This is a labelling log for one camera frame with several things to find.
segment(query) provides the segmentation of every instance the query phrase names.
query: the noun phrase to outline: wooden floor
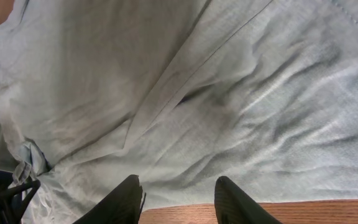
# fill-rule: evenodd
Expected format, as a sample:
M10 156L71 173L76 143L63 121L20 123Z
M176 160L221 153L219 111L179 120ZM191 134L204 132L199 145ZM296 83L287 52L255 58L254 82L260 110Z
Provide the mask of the wooden floor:
M12 3L13 0L0 0L0 23L8 17ZM358 224L358 200L263 203L262 206L282 223L287 224ZM213 224L217 221L213 205L189 205L148 210L141 215L140 223Z

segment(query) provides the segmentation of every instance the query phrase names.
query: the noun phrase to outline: light blue fabric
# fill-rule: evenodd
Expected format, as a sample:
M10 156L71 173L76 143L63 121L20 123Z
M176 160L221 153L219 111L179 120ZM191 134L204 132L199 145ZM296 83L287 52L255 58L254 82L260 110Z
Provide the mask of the light blue fabric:
M23 142L19 148L20 163L13 172L13 184L23 184L28 177L36 179L37 176L48 171L47 162L40 149L31 141Z
M212 203L220 175L258 202L358 198L358 1L16 0L0 169L26 140L53 168L27 223L130 174L145 209Z

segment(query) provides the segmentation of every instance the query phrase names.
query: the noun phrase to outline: wrinkled cloth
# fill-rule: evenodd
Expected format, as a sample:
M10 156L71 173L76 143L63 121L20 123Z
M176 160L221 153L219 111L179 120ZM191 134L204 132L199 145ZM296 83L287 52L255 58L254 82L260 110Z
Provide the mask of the wrinkled cloth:
M20 163L12 173L12 187L23 184L28 177L36 179L38 175L48 171L44 155L33 142L23 142L19 145L17 151L19 152Z
M70 223L128 175L145 209L358 198L358 1L16 0L0 25L0 169L52 170L24 222Z

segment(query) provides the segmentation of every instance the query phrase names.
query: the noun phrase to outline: wood grain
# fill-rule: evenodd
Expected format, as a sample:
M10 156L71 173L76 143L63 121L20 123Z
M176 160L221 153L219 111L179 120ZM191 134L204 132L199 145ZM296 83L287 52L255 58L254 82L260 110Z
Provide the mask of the wood grain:
M358 200L297 203L261 203L266 211L287 224L358 224ZM140 224L217 224L213 204L188 205L148 210Z

